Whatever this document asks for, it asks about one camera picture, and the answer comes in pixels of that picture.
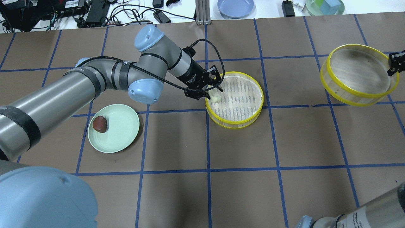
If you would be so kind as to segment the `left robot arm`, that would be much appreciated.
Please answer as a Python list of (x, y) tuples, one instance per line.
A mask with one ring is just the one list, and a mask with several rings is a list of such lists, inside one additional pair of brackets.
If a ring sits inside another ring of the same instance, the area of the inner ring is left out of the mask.
[(82, 58), (59, 80), (1, 106), (1, 227), (97, 227), (97, 200), (85, 181), (13, 159), (107, 89), (126, 91), (131, 99), (149, 105), (158, 101), (164, 83), (187, 97), (210, 99), (209, 91), (221, 91), (224, 78), (215, 66), (206, 70), (193, 60), (196, 44), (180, 48), (157, 27), (146, 25), (134, 40), (141, 53), (138, 62)]

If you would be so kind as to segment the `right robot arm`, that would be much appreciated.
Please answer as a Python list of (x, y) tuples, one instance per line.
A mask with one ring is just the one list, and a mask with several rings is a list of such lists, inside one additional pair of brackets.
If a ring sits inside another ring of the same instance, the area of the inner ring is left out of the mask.
[[(326, 91), (352, 106), (376, 104), (399, 84), (404, 51), (388, 56), (366, 45), (348, 44), (334, 49), (320, 69)], [(403, 228), (404, 183), (337, 217), (303, 216), (298, 228)]]

